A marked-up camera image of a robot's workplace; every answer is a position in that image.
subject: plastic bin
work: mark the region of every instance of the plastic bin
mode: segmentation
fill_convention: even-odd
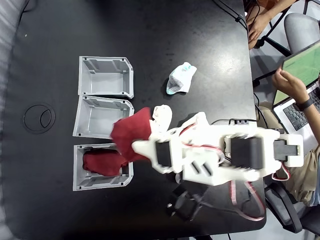
[[[119,175],[117,176],[103,176],[83,169],[84,154],[85,152],[93,149],[117,150],[114,143],[75,145],[73,162],[73,191],[127,186],[134,176],[134,166],[132,162],[127,166],[120,168]]]
[[[134,97],[134,69],[125,57],[80,56],[79,95]]]
[[[79,96],[73,136],[111,139],[114,123],[134,114],[128,100]]]

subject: laptop keyboard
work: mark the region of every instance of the laptop keyboard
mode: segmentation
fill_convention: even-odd
[[[318,97],[320,96],[320,89],[317,87],[315,90],[309,93],[309,96],[313,100],[315,108],[318,110],[318,112],[320,112],[320,99]],[[288,117],[296,131],[308,124],[304,113],[296,110],[293,104],[283,109],[283,112]]]

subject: laptop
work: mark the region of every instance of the laptop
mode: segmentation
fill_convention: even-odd
[[[301,79],[306,90],[320,112],[320,41],[306,47],[297,54],[284,59],[282,69]],[[303,152],[307,154],[318,145],[308,121],[302,111],[294,108],[295,100],[277,90],[273,100],[273,113],[288,134],[303,136]]]

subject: floor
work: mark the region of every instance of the floor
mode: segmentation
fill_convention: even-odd
[[[299,0],[291,7],[288,13],[301,13],[304,9],[304,0]],[[307,15],[316,19],[320,16],[320,6],[309,3]],[[262,35],[264,36],[270,30],[268,26]],[[282,46],[289,49],[289,45],[285,35],[284,23],[281,23],[271,33],[270,37]],[[252,69],[252,79],[255,79],[263,74],[266,74],[272,70],[275,70],[281,65],[284,56],[271,47],[268,43],[265,43],[260,49],[252,49],[250,51],[250,62]],[[259,97],[261,102],[272,102],[275,94],[275,90],[271,83],[271,77],[265,78],[260,81],[260,86],[254,89],[255,93]],[[232,233],[230,237],[232,240],[314,240],[315,236],[308,232],[302,231],[298,234],[294,234],[284,230],[276,217],[267,209],[267,222],[264,228],[257,231]],[[213,235],[214,240],[228,240],[228,235]]]

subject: table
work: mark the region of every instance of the table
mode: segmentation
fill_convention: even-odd
[[[243,13],[242,0],[226,0]],[[7,223],[16,237],[51,239],[162,239],[252,231],[237,214],[207,208],[192,222],[165,213],[177,186],[148,162],[134,163],[126,187],[72,191],[73,145],[107,143],[72,137],[78,104],[79,56],[127,57],[134,69],[137,112],[169,105],[171,128],[204,111],[209,122],[255,117],[246,30],[210,0],[42,0],[22,16],[12,53],[2,144]],[[165,94],[171,71],[197,67],[189,93]],[[52,128],[31,134],[26,108],[47,103]],[[255,186],[264,199],[262,181]],[[239,202],[245,198],[238,187]],[[207,201],[232,208],[227,184]],[[246,208],[257,213],[251,205]]]

